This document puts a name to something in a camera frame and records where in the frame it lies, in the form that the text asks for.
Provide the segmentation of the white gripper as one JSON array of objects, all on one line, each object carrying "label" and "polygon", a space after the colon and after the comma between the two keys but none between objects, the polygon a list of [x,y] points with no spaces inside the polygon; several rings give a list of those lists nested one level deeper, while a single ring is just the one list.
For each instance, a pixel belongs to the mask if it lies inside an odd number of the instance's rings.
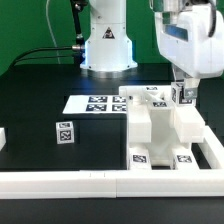
[{"label": "white gripper", "polygon": [[[162,14],[155,13],[159,52],[174,64],[174,81],[184,81],[185,99],[197,98],[199,79],[218,77],[224,71],[224,18],[219,11],[212,37],[208,36],[210,25],[209,4],[180,12],[172,24],[164,24]],[[193,78],[184,79],[183,71]]]}]

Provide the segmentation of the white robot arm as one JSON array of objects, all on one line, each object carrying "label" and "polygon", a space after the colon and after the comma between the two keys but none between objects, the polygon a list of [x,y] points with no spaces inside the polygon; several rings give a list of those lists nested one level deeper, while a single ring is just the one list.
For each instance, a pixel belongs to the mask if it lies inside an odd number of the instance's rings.
[{"label": "white robot arm", "polygon": [[[126,35],[126,0],[73,0],[74,10],[90,7],[91,34],[77,35],[84,52],[81,67],[98,74],[135,68]],[[159,53],[172,63],[183,94],[194,99],[202,79],[224,72],[224,17],[216,0],[149,0]]]}]

